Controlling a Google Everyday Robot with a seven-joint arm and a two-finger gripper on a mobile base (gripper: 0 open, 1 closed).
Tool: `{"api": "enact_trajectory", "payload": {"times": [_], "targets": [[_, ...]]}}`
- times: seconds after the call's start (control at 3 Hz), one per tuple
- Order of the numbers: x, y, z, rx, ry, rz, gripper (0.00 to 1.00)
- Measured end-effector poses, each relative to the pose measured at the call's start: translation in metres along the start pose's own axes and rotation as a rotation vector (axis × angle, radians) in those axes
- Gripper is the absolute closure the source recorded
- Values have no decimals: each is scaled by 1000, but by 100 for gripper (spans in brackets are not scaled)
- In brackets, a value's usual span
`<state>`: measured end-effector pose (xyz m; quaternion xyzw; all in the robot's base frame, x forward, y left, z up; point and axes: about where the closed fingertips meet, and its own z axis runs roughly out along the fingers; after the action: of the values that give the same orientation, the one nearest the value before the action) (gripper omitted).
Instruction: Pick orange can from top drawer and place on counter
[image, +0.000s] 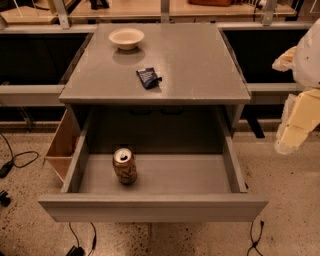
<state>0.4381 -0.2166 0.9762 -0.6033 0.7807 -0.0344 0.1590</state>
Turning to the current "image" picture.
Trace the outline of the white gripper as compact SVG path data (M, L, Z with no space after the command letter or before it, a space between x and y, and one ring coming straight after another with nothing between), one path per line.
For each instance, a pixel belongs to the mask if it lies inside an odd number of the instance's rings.
M292 67L297 83L304 87L320 88L320 19L301 38L297 48L291 47L272 64L274 70L281 72ZM276 134L275 150L284 155L294 152L319 124L320 90L290 94L285 101Z

